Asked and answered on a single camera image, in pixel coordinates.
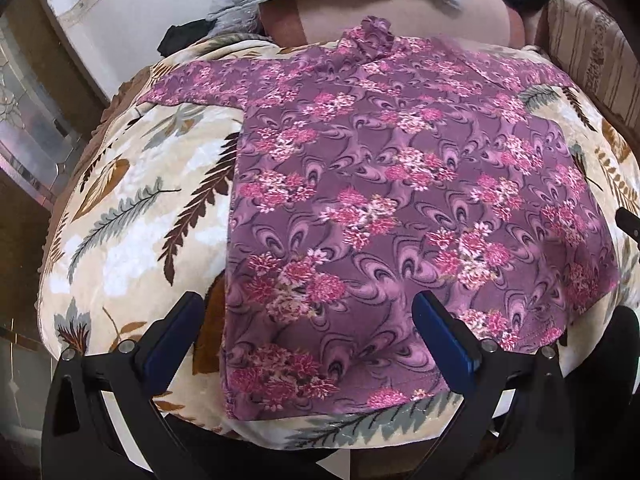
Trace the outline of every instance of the floral blanket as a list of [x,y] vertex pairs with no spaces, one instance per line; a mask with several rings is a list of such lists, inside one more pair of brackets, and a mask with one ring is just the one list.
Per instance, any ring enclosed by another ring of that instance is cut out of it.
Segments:
[[560,127],[518,93],[550,65],[395,38],[194,62],[141,101],[238,107],[223,387],[230,416],[357,413],[446,391],[411,317],[432,290],[478,338],[536,351],[618,283]]

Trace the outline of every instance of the metal screw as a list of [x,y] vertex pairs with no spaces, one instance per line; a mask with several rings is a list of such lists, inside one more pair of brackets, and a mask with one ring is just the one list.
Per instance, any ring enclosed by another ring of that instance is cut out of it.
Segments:
[[133,349],[136,347],[136,342],[131,339],[125,339],[122,343],[118,345],[118,351],[123,354],[128,354],[129,352],[133,352]]
[[76,351],[73,348],[67,348],[62,355],[60,356],[63,361],[71,361],[74,357],[76,357]]
[[551,348],[551,346],[543,346],[542,355],[547,359],[553,359],[554,357],[556,357],[556,351]]
[[489,354],[494,353],[498,349],[498,343],[493,339],[482,339],[480,346],[482,347],[482,350],[489,352]]

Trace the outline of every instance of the white wall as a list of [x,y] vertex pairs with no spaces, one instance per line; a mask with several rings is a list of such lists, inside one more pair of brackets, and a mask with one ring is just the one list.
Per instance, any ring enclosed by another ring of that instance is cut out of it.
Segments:
[[211,0],[47,0],[87,70],[111,97],[158,61],[166,30],[206,17]]

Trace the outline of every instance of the blue clamp pad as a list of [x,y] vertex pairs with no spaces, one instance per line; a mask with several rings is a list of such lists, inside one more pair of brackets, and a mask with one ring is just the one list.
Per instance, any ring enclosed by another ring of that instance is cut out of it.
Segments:
[[454,319],[428,290],[412,304],[414,325],[452,392],[467,396],[475,388],[474,373],[481,363],[478,340],[464,322]]

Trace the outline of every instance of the pink cushion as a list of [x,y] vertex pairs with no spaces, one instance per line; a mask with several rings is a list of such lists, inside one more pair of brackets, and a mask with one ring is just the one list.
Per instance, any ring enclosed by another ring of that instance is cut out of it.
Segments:
[[370,15],[390,20],[398,36],[447,34],[512,48],[525,44],[520,15],[502,0],[462,0],[460,10],[441,0],[271,0],[260,6],[265,30],[281,46],[338,40]]

